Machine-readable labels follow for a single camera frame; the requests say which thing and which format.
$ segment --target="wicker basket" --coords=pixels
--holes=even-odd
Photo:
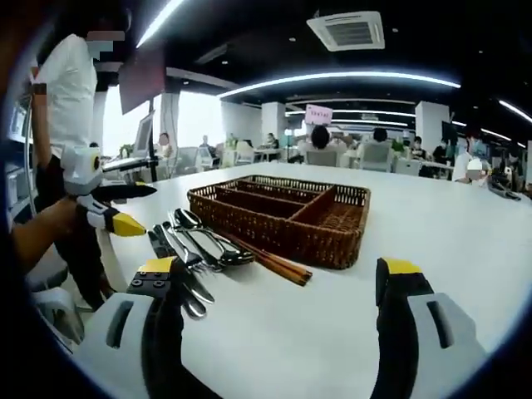
[[[212,229],[287,259],[340,269],[358,258],[370,190],[253,175],[188,197],[190,210]]]

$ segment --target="ceiling air conditioner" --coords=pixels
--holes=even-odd
[[[307,24],[330,52],[384,48],[381,14],[346,12],[309,19]]]

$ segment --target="sign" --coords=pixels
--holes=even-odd
[[[328,125],[333,118],[333,110],[324,106],[307,105],[305,123],[308,125]]]

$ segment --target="ceiling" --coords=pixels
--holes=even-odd
[[[103,61],[124,61],[166,0],[128,3],[134,13],[131,32],[126,43]],[[461,88],[381,77],[329,78],[265,87],[224,100],[259,105],[338,99],[322,105],[406,113],[414,113],[419,101],[432,101],[449,105],[457,121],[475,121],[525,143],[532,140],[532,124],[498,102],[508,101],[532,116],[532,24],[525,3],[184,0],[151,40],[165,47],[168,67],[239,86],[329,71],[393,71],[453,81]],[[359,11],[381,14],[384,50],[329,52],[306,23],[317,15]],[[101,74],[101,79],[112,83],[116,78]],[[184,87],[212,94],[227,91],[194,80]],[[381,119],[414,122],[402,116]]]

